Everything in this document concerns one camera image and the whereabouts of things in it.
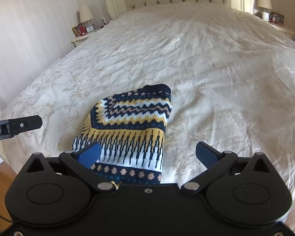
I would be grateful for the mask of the navy yellow patterned knit sweater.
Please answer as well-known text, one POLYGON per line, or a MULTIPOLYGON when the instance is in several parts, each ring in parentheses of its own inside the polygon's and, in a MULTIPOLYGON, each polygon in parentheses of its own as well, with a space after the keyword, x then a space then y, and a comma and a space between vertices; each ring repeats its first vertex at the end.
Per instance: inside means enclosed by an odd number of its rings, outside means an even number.
POLYGON ((99 143, 100 156, 90 168, 114 185, 159 184, 171 110, 171 89, 165 84, 108 96, 91 109, 72 149, 99 143))

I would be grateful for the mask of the cream floral bedspread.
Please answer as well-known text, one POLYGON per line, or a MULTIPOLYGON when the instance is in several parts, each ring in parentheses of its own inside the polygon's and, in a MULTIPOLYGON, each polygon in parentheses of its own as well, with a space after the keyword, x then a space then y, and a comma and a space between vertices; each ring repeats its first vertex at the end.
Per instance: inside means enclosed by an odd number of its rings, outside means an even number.
POLYGON ((172 112, 162 181, 204 170, 195 146, 243 157, 263 152, 293 196, 295 231, 295 42, 261 19, 215 4, 167 4, 127 12, 47 68, 1 114, 39 115, 41 129, 3 146, 19 171, 36 151, 55 157, 102 98, 165 84, 172 112))

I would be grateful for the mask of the cream left nightstand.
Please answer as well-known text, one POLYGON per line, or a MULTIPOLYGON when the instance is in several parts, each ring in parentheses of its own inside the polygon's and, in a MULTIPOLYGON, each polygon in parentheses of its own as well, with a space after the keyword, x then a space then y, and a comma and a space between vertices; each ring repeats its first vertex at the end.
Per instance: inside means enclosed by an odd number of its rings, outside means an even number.
POLYGON ((79 46, 82 44, 85 40, 87 40, 89 37, 93 36, 96 32, 100 31, 102 28, 97 28, 94 31, 91 31, 90 33, 85 34, 84 36, 75 37, 71 40, 71 43, 74 45, 74 47, 79 46))

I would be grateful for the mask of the cream nightstand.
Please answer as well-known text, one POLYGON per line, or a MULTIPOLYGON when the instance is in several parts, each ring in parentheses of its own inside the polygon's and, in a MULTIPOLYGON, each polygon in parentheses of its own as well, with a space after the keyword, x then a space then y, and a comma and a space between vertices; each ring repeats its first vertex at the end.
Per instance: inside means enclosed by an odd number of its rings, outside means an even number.
POLYGON ((84 36, 75 37, 71 40, 71 43, 74 45, 74 47, 79 46, 82 44, 85 40, 87 40, 89 37, 93 36, 96 32, 100 31, 102 28, 97 28, 94 31, 91 31, 90 33, 85 34, 84 36))
POLYGON ((287 29, 285 26, 280 25, 280 24, 275 24, 272 22, 268 22, 269 25, 271 25, 272 27, 274 27, 276 30, 280 31, 281 33, 283 33, 285 36, 287 36, 288 38, 292 39, 293 35, 295 34, 295 32, 293 32, 290 29, 287 29))

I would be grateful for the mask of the red candle jar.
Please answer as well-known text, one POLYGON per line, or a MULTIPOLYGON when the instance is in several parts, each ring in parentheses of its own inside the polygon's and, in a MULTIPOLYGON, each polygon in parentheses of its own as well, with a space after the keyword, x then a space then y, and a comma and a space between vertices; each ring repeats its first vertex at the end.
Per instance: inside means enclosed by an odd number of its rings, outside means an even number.
POLYGON ((80 24, 79 27, 80 27, 81 35, 84 36, 86 34, 86 30, 85 30, 84 26, 82 24, 80 24))

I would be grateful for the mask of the small white alarm clock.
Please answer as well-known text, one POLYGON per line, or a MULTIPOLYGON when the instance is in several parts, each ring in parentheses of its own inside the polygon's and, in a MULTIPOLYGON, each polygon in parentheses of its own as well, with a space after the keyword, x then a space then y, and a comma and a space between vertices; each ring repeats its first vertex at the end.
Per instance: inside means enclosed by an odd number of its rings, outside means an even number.
POLYGON ((90 33, 95 30, 95 26, 94 26, 94 24, 91 24, 91 25, 86 26, 85 29, 86 29, 87 33, 90 33))

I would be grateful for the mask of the left bedside table lamp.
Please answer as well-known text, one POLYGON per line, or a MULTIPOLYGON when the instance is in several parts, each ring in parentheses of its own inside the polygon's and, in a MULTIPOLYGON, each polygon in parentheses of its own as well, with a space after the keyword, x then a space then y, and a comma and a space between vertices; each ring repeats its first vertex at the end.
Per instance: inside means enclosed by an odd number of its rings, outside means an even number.
POLYGON ((93 14, 88 5, 84 5, 79 9, 80 23, 83 27, 87 27, 93 23, 93 14))

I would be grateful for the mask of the bedside table lamp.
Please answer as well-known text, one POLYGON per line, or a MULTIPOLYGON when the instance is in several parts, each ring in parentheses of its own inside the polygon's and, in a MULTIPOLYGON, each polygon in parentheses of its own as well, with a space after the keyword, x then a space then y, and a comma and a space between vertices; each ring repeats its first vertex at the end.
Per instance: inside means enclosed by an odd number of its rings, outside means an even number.
POLYGON ((262 16, 262 20, 269 22, 270 11, 272 10, 271 0, 258 0, 257 7, 260 9, 259 12, 262 16))
POLYGON ((80 23, 83 27, 87 27, 93 23, 93 14, 88 5, 84 5, 79 9, 80 23))

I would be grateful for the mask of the cream right nightstand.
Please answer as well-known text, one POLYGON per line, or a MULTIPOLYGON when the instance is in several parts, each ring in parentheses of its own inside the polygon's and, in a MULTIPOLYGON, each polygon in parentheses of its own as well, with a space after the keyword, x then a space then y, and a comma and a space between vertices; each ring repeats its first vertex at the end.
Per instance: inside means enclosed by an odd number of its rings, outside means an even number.
POLYGON ((293 35, 295 34, 295 32, 293 32, 290 29, 287 29, 285 26, 280 25, 280 24, 275 24, 272 22, 268 22, 269 25, 271 25, 272 27, 274 27, 276 30, 280 31, 281 33, 283 33, 285 36, 287 36, 288 38, 292 39, 293 35))

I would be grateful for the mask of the right bedside table lamp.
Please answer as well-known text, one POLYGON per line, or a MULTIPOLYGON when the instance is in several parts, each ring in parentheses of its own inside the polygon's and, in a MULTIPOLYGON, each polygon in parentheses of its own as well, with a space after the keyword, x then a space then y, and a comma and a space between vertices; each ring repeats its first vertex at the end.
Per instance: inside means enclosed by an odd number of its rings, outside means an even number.
POLYGON ((270 11, 272 10, 271 0, 258 0, 257 7, 260 9, 259 12, 262 16, 262 20, 269 22, 270 11))

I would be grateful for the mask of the wooden picture frame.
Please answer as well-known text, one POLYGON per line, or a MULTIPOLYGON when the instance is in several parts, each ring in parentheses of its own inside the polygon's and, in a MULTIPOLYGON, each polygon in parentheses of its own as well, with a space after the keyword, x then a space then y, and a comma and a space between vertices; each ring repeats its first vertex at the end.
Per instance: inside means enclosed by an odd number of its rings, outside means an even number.
POLYGON ((82 35, 79 25, 72 27, 72 31, 73 31, 73 33, 75 34, 76 37, 82 35))

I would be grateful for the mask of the white wall socket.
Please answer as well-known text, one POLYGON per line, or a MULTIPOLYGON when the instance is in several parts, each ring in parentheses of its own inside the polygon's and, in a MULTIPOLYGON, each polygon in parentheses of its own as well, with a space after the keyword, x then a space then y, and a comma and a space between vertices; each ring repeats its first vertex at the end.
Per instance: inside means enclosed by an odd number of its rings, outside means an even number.
POLYGON ((103 25, 103 26, 105 26, 105 25, 106 25, 106 21, 105 21, 105 19, 104 19, 104 18, 101 18, 101 19, 100 19, 100 21, 101 21, 101 23, 102 23, 102 25, 103 25))

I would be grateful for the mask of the dark frame on right nightstand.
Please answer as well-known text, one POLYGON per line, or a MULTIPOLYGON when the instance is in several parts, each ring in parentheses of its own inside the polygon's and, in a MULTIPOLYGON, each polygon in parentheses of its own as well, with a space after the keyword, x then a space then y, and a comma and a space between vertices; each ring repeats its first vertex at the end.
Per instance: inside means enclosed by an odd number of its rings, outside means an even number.
POLYGON ((277 13, 277 12, 271 12, 269 22, 279 25, 284 25, 284 19, 285 16, 277 13))

